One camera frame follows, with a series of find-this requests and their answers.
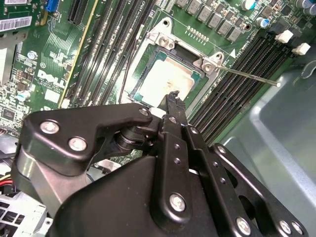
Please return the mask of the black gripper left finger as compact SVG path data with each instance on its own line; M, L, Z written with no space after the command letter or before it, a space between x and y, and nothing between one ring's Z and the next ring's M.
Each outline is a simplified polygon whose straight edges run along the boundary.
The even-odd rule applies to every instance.
M13 180L54 217L71 195L87 186L92 164L141 150L144 158L153 157L156 163L154 214L188 217L184 108L173 91L157 108L127 103L31 113L23 121Z

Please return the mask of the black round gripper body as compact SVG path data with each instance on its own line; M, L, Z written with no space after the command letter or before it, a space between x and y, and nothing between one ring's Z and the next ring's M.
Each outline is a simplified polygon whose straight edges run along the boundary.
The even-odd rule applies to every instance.
M71 195L59 208L51 237L224 237L229 226L212 213L200 176L190 173L193 216L183 230L167 233L150 215L156 159L142 158Z

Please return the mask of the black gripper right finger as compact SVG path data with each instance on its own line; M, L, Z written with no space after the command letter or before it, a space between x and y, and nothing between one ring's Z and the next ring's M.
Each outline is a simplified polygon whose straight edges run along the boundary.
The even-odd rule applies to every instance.
M193 218L182 237L306 237L303 224L222 144L207 146L177 99L194 171Z

